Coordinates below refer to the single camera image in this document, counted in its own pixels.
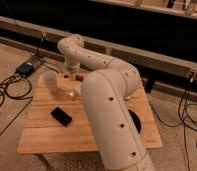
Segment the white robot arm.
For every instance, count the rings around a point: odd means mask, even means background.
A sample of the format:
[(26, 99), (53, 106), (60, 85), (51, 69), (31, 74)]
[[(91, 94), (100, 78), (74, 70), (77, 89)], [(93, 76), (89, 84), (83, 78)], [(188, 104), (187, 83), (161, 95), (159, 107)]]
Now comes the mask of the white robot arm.
[(81, 84), (81, 97), (105, 168), (108, 171), (155, 171), (125, 104), (125, 98), (141, 82), (136, 67), (86, 49), (79, 35), (59, 40), (57, 48), (64, 55), (67, 68), (83, 64), (91, 70)]

